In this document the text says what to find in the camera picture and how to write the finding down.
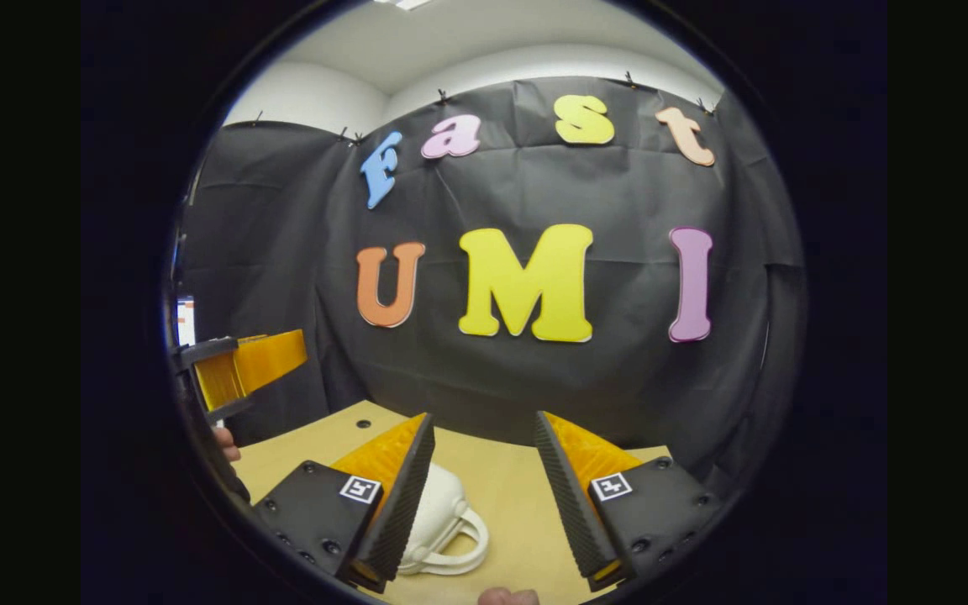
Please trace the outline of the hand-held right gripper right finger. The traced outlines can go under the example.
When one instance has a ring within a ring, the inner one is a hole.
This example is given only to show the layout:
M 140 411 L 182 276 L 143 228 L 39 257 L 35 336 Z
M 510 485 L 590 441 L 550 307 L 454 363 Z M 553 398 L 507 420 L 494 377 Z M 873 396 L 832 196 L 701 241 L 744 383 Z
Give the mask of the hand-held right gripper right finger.
M 548 411 L 534 443 L 589 590 L 660 576 L 709 533 L 723 499 L 669 455 L 642 462 Z

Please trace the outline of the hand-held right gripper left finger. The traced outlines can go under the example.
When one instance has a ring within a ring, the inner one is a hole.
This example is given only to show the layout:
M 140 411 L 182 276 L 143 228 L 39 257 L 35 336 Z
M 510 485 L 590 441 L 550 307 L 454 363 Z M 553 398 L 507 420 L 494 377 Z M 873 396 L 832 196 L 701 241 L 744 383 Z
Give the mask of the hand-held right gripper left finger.
M 434 447 L 433 414 L 420 413 L 333 464 L 304 460 L 254 516 L 308 570 L 382 593 L 398 574 Z

